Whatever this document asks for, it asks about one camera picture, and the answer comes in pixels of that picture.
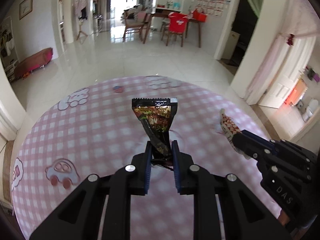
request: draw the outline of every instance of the framed painting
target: framed painting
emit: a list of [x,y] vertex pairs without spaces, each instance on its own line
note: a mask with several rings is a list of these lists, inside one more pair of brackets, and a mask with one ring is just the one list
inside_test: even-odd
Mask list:
[[33,0],[24,0],[22,3],[20,3],[20,9],[19,9],[20,20],[23,17],[25,17],[27,14],[32,12],[32,1]]

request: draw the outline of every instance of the cartoon car print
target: cartoon car print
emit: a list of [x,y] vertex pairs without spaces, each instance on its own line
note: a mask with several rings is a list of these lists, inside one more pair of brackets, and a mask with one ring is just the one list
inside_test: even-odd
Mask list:
[[62,183],[65,189],[80,182],[80,177],[76,171],[74,164],[67,159],[58,159],[45,169],[47,179],[50,180],[52,186],[56,186],[58,182]]

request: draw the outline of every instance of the pink checkered mat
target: pink checkered mat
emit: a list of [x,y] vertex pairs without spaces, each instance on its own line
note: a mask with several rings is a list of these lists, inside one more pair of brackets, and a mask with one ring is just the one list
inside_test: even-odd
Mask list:
[[[12,183],[13,206],[26,239],[88,175],[113,174],[144,152],[148,137],[131,109],[132,98],[178,98],[170,137],[180,150],[210,173],[236,174],[279,215],[280,207],[260,186],[256,161],[236,153],[215,129],[221,108],[241,130],[266,138],[255,122],[201,87],[170,80],[159,86],[166,88],[153,89],[147,81],[126,77],[94,84],[64,98],[36,122],[22,144]],[[115,86],[124,92],[115,93]],[[148,195],[133,196],[131,203],[132,240],[193,239],[193,197],[177,194],[172,171],[153,167]]]

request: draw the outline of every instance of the wooden easel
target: wooden easel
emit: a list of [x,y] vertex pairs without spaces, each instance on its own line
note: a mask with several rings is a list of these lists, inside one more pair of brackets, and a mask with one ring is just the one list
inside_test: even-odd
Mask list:
[[79,33],[78,33],[78,37],[77,37],[76,40],[79,39],[81,33],[82,33],[83,35],[85,35],[86,37],[88,37],[88,35],[81,30],[81,26],[82,26],[82,25],[83,25],[83,20],[79,20]]

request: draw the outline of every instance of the wooden chair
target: wooden chair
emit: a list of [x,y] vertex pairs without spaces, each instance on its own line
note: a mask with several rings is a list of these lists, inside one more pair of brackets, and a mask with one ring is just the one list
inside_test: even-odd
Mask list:
[[167,35],[166,46],[168,46],[169,39],[171,35],[174,35],[174,41],[177,40],[177,36],[181,36],[181,47],[183,47],[183,36],[186,30],[188,19],[186,15],[180,13],[169,14],[170,24],[164,27],[162,33],[161,41],[163,41],[164,35]]
[[142,30],[150,20],[150,14],[146,12],[138,12],[138,19],[128,19],[127,12],[124,12],[125,29],[123,34],[123,41],[125,41],[125,35],[130,33],[139,33],[139,38],[142,41]]

